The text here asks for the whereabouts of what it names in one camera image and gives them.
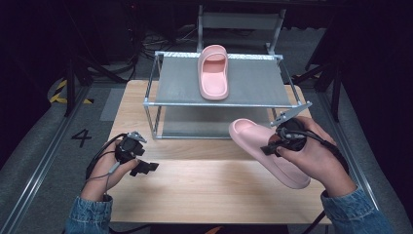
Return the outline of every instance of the blue jacket sleeve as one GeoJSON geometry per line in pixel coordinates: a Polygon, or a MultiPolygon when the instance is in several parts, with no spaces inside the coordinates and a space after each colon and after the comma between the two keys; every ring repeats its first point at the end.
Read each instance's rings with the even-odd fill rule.
{"type": "Polygon", "coordinates": [[[336,233],[394,233],[389,221],[376,210],[360,188],[335,198],[327,197],[324,192],[321,201],[336,233]]]}
{"type": "Polygon", "coordinates": [[[105,195],[104,201],[92,202],[76,197],[65,224],[65,233],[109,233],[113,200],[105,195]]]}

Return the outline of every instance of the light wood tabletop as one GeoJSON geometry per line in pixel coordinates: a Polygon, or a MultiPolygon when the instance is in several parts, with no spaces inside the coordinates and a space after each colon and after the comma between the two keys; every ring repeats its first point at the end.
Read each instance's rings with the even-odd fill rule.
{"type": "Polygon", "coordinates": [[[230,139],[153,139],[142,105],[147,84],[129,81],[109,138],[138,131],[147,140],[140,158],[160,165],[109,190],[112,221],[286,224],[312,223],[321,213],[319,182],[288,188],[230,139]]]}

